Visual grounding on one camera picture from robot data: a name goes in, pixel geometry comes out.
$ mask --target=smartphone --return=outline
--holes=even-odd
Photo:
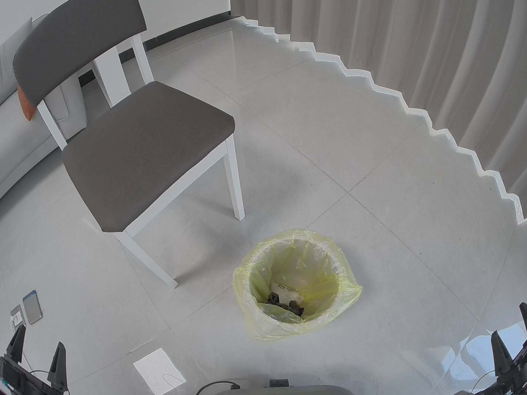
[[[30,325],[42,319],[42,310],[40,310],[40,304],[38,302],[38,297],[36,297],[35,290],[24,297],[22,302],[26,311],[27,321]]]

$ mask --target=sofa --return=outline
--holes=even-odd
[[[35,28],[45,16],[34,20],[31,23],[32,28]],[[15,34],[23,37],[24,32],[28,30],[27,22],[25,25],[25,30],[21,32],[21,28]],[[2,101],[6,94],[12,91],[12,88],[6,85],[5,77],[10,74],[6,69],[13,69],[14,54],[11,56],[8,51],[9,46],[7,49],[2,48],[0,50],[4,50],[3,54],[0,54],[2,56],[0,69],[3,73],[3,77],[0,77],[2,79],[0,88],[4,88],[0,89],[0,95],[3,91],[3,97],[0,98],[1,198],[25,173],[54,150],[57,143],[39,115],[38,109],[36,109],[31,121],[26,119],[16,90]],[[67,139],[86,127],[86,110],[77,74],[72,75],[54,89],[44,98],[44,101]]]

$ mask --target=chair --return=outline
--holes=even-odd
[[[13,68],[22,91],[61,148],[68,175],[102,231],[113,233],[175,288],[178,283],[139,247],[134,235],[220,158],[227,171],[234,216],[242,220],[245,213],[234,119],[154,81],[139,36],[146,29],[138,0],[69,0],[27,37]],[[115,95],[109,97],[114,102],[111,108],[67,142],[43,98],[87,63],[93,61],[97,67],[101,60],[108,60],[110,51],[116,55],[115,45],[129,38],[145,86],[130,94],[126,85],[128,92],[118,102]],[[102,76],[97,79],[104,90]]]

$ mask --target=curtain fold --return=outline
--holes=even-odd
[[[231,0],[428,111],[527,211],[527,0]]]

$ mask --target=floor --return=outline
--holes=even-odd
[[[158,348],[187,380],[170,393],[269,378],[355,395],[471,390],[493,369],[490,332],[512,355],[527,338],[527,223],[397,97],[265,32],[238,18],[148,53],[157,80],[234,116],[245,219],[218,163],[149,223],[136,240],[179,281],[173,290],[100,231],[53,152],[0,200],[0,342],[36,289],[43,319],[25,355],[47,369],[62,341],[74,395],[150,393],[133,363]],[[138,88],[135,60],[124,69]],[[92,121],[107,104],[95,81],[83,93]],[[257,342],[232,272],[288,228],[332,238],[364,290],[319,331]]]

